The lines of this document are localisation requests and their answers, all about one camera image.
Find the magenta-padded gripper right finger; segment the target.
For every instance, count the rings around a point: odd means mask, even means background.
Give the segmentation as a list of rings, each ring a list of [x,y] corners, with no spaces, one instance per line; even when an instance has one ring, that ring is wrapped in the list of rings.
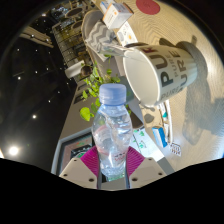
[[[146,158],[132,147],[126,155],[126,186],[128,189],[140,188],[157,181],[166,174],[152,158]]]

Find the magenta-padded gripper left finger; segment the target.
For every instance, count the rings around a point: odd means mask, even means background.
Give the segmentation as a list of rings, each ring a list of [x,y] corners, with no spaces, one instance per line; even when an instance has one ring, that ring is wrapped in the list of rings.
[[[100,166],[96,147],[92,147],[81,158],[72,158],[60,177],[84,188],[100,188]]]

